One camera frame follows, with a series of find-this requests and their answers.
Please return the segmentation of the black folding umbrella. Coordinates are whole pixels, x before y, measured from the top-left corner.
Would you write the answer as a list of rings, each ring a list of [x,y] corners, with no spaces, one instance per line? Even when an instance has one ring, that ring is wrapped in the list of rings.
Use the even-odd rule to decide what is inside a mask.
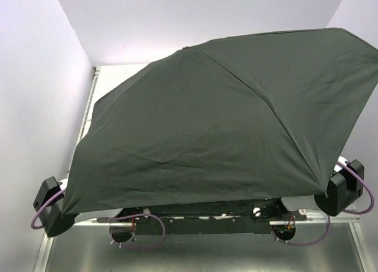
[[[322,195],[376,85],[341,28],[182,48],[94,104],[62,213]]]

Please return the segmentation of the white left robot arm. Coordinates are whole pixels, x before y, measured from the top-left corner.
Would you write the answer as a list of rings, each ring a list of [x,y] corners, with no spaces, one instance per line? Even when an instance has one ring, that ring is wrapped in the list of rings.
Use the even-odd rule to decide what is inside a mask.
[[[47,237],[56,237],[69,230],[76,215],[64,215],[63,198],[65,188],[55,177],[45,179],[33,202],[36,211],[31,221],[33,230],[43,229]]]

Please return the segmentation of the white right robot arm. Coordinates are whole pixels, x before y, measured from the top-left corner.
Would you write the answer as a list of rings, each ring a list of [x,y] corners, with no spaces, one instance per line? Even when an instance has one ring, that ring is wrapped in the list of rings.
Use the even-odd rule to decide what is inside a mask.
[[[363,185],[351,173],[364,179],[364,166],[357,159],[349,162],[340,156],[329,180],[327,191],[320,195],[283,197],[281,201],[288,211],[318,209],[336,217],[340,213],[356,214],[351,206],[362,196]]]

